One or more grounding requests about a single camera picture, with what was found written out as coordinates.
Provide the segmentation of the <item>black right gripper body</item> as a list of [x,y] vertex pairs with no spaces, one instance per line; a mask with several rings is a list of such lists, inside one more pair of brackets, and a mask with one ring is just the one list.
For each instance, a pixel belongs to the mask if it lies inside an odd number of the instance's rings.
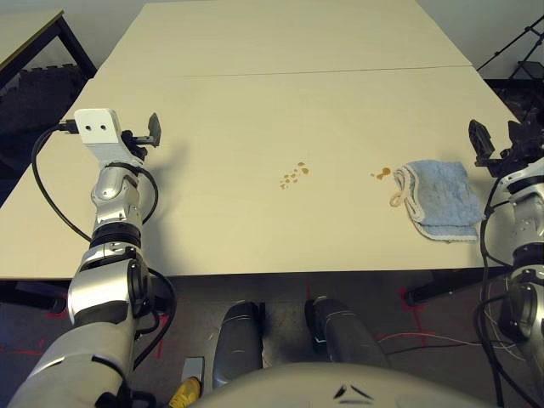
[[543,137],[530,138],[525,147],[510,147],[501,152],[499,159],[477,159],[476,167],[486,167],[491,177],[505,177],[527,168],[543,157]]

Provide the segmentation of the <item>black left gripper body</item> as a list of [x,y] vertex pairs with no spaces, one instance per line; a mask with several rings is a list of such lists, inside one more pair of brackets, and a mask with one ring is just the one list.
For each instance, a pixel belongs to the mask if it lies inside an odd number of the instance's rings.
[[145,159],[148,154],[148,150],[144,147],[144,145],[149,143],[150,136],[134,137],[130,130],[124,130],[122,131],[121,137],[122,142],[133,156],[139,158],[140,160]]

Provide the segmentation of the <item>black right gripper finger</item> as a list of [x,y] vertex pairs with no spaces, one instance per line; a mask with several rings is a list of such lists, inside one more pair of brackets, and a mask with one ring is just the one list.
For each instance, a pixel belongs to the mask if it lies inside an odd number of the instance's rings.
[[487,128],[473,119],[468,125],[468,136],[476,152],[476,158],[489,159],[495,148],[490,141],[490,133]]
[[527,123],[509,121],[508,134],[512,147],[525,147],[530,140],[530,126]]

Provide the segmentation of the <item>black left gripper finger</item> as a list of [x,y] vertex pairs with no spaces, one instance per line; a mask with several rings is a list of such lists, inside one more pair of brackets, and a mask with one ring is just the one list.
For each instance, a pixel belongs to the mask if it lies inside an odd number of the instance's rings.
[[146,143],[153,147],[158,147],[161,142],[162,128],[156,113],[153,113],[148,121],[149,135],[146,137]]

